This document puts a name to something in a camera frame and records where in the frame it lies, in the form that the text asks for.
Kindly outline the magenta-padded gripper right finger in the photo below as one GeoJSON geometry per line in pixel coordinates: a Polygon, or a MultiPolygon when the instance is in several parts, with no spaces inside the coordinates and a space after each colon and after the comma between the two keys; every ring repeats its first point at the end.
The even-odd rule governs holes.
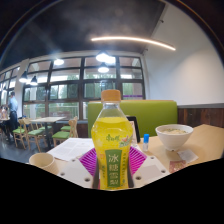
{"type": "Polygon", "coordinates": [[[130,188],[143,187],[170,174],[155,156],[147,156],[135,147],[130,148],[128,167],[130,188]]]}

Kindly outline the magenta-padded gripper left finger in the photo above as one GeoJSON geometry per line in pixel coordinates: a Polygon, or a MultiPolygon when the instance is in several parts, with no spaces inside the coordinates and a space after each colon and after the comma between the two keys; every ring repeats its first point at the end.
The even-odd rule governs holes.
{"type": "Polygon", "coordinates": [[[84,188],[98,189],[100,182],[95,149],[70,160],[58,176],[84,188]]]}

